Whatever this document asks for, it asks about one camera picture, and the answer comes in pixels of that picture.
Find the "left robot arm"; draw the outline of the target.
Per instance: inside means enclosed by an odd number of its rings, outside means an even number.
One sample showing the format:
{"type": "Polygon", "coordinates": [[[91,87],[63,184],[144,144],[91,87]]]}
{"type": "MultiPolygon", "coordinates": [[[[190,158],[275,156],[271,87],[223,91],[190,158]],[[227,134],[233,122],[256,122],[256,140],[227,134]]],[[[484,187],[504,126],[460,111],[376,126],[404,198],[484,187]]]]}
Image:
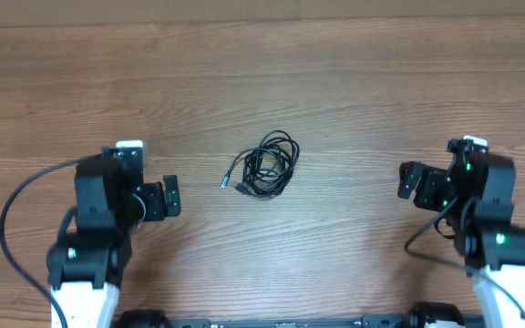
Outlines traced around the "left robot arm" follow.
{"type": "Polygon", "coordinates": [[[100,156],[76,166],[77,204],[67,214],[46,257],[56,322],[65,327],[109,327],[132,255],[131,235],[144,222],[181,213],[179,181],[147,183],[131,156],[100,156]]]}

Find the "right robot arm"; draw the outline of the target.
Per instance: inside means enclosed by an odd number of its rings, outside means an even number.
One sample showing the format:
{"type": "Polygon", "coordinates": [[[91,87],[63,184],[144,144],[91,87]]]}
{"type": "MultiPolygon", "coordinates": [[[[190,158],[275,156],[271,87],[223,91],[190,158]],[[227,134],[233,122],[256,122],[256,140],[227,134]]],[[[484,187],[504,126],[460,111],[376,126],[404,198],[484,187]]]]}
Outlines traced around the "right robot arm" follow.
{"type": "Polygon", "coordinates": [[[458,268],[471,277],[488,327],[525,327],[525,228],[512,224],[516,168],[487,152],[456,154],[448,169],[416,161],[399,168],[398,195],[434,217],[405,243],[409,255],[458,268]],[[412,244],[445,222],[462,261],[416,251],[412,244]]]}

